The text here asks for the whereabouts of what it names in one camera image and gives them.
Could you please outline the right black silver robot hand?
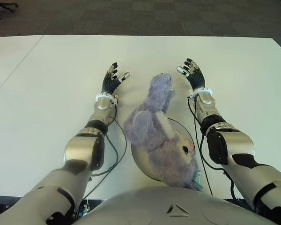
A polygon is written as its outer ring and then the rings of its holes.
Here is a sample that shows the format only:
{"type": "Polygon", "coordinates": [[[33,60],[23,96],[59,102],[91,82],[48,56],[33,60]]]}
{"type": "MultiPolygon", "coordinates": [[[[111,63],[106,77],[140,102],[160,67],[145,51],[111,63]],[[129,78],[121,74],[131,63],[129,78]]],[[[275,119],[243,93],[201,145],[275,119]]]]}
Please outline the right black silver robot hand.
{"type": "Polygon", "coordinates": [[[205,87],[203,73],[192,59],[187,58],[184,65],[177,67],[176,70],[188,80],[193,90],[205,87]]]}

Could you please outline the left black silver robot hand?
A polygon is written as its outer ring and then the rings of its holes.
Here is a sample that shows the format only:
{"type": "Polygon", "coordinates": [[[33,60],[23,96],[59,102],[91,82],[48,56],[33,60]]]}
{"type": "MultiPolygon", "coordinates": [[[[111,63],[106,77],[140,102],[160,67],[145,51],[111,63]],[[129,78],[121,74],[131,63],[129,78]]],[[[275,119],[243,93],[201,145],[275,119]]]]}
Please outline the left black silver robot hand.
{"type": "Polygon", "coordinates": [[[111,64],[105,74],[102,84],[102,92],[113,94],[113,92],[119,87],[119,85],[123,81],[127,80],[130,75],[130,72],[118,74],[118,64],[114,62],[113,64],[111,64]]]}

